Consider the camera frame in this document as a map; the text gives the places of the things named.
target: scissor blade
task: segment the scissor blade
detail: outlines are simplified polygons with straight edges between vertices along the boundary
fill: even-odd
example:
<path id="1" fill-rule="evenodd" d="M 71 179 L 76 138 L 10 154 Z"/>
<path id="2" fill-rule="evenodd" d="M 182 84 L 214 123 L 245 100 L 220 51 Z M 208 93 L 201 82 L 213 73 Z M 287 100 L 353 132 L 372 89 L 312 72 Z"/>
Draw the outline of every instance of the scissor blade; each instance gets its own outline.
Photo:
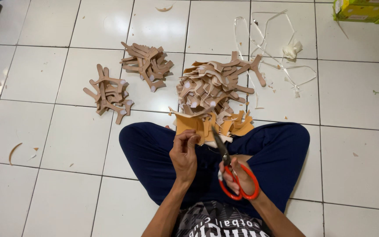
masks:
<path id="1" fill-rule="evenodd" d="M 213 132 L 214 140 L 217 144 L 217 149 L 218 149 L 220 155 L 222 156 L 224 165 L 225 166 L 230 165 L 230 156 L 229 156 L 229 153 L 227 151 L 226 146 L 224 145 L 224 143 L 220 139 L 220 136 L 218 135 L 218 133 L 216 132 L 216 130 L 214 129 L 213 126 L 211 127 L 211 130 Z"/>

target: hand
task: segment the hand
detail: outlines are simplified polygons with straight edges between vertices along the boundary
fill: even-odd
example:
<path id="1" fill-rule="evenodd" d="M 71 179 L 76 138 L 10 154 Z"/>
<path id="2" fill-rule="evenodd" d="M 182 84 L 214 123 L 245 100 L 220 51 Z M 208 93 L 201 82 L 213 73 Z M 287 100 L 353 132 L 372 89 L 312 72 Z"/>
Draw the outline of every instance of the hand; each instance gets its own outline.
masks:
<path id="1" fill-rule="evenodd" d="M 191 185 L 197 172 L 195 145 L 200 139 L 201 137 L 195 133 L 195 130 L 187 129 L 175 136 L 173 148 L 169 152 L 176 171 L 176 181 L 188 187 Z"/>
<path id="2" fill-rule="evenodd" d="M 230 168 L 230 171 L 233 173 L 235 172 L 239 179 L 239 184 L 242 187 L 242 190 L 247 195 L 252 195 L 255 191 L 254 181 L 251 179 L 251 177 L 242 169 L 241 164 L 243 164 L 245 167 L 247 167 L 249 170 L 250 167 L 246 160 L 248 160 L 250 156 L 232 156 L 230 165 L 232 168 Z M 220 172 L 223 174 L 223 179 L 226 181 L 227 186 L 234 191 L 237 195 L 239 195 L 239 185 L 233 181 L 232 176 L 224 171 L 224 165 L 223 161 L 220 162 L 218 165 Z"/>

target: person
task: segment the person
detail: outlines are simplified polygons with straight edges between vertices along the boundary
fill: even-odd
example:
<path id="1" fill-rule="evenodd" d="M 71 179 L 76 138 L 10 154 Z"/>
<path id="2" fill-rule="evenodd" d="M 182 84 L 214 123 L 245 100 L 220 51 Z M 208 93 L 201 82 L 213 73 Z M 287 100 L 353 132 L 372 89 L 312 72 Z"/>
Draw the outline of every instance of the person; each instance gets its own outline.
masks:
<path id="1" fill-rule="evenodd" d="M 198 146 L 195 130 L 176 135 L 149 122 L 124 127 L 119 142 L 138 180 L 160 207 L 143 237 L 298 237 L 304 236 L 283 214 L 301 172 L 309 146 L 309 133 L 296 123 L 273 123 L 233 137 L 225 145 L 240 187 L 251 195 L 252 179 L 260 185 L 256 199 L 235 201 L 218 182 L 223 173 L 227 187 L 240 187 L 224 172 L 218 150 Z"/>

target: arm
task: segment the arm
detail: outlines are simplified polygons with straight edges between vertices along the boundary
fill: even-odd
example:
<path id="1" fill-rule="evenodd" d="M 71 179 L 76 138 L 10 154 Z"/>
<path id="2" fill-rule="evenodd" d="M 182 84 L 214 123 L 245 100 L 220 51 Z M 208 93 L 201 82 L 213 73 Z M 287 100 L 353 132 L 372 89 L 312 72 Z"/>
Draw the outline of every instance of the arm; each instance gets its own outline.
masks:
<path id="1" fill-rule="evenodd" d="M 175 136 L 173 148 L 169 153 L 176 171 L 175 183 L 141 237 L 171 235 L 182 200 L 197 171 L 195 144 L 199 140 L 200 136 L 195 133 L 195 130 L 185 130 Z"/>
<path id="2" fill-rule="evenodd" d="M 240 164 L 249 168 L 245 161 L 238 161 L 236 157 L 232 158 L 232 168 L 238 175 L 239 183 L 246 194 L 254 193 L 254 183 L 250 176 L 242 170 Z M 223 162 L 219 164 L 220 171 L 223 173 L 223 178 L 230 189 L 236 194 L 239 194 L 238 184 L 233 182 L 232 177 L 224 171 Z M 276 237 L 305 237 L 305 235 L 274 205 L 274 203 L 260 190 L 256 199 L 250 200 L 252 206 L 257 210 L 267 226 Z"/>
<path id="3" fill-rule="evenodd" d="M 152 221 L 141 237 L 170 236 L 175 226 L 179 208 L 189 186 L 179 182 L 173 184 L 171 191 L 163 200 Z"/>

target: white tile floor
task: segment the white tile floor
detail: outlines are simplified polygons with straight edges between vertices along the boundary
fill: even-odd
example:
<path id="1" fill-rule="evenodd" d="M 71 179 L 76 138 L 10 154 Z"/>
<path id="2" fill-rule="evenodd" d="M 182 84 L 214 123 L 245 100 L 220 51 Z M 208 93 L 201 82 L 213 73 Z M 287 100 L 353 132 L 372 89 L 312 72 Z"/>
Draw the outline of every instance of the white tile floor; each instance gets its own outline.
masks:
<path id="1" fill-rule="evenodd" d="M 250 109 L 256 127 L 293 121 L 308 129 L 308 155 L 286 209 L 307 236 L 379 235 L 379 94 L 372 93 L 379 91 L 379 25 L 340 22 L 347 39 L 332 20 L 329 0 L 179 0 L 170 11 L 154 9 L 174 2 L 0 1 L 0 237 L 140 236 L 157 206 L 135 180 L 120 130 L 139 121 L 173 127 L 167 107 L 178 107 L 182 70 L 196 60 L 227 62 L 236 50 L 235 17 L 284 9 L 304 49 L 296 62 L 283 63 L 308 65 L 318 79 L 302 85 L 295 99 L 284 73 L 262 65 L 276 90 L 254 81 L 265 109 L 254 109 L 252 95 L 248 106 L 231 106 Z M 261 28 L 264 16 L 254 17 Z M 287 27 L 279 19 L 268 26 L 274 56 Z M 239 29 L 248 55 L 254 47 Z M 256 36 L 252 27 L 251 33 Z M 121 41 L 163 46 L 175 64 L 167 86 L 151 93 L 138 75 L 122 70 Z M 97 63 L 129 82 L 136 104 L 121 125 L 112 112 L 94 113 L 82 91 L 93 90 L 88 81 L 98 78 Z M 313 74 L 289 73 L 297 82 Z M 252 86 L 246 75 L 239 83 Z M 8 154 L 20 142 L 9 166 Z"/>

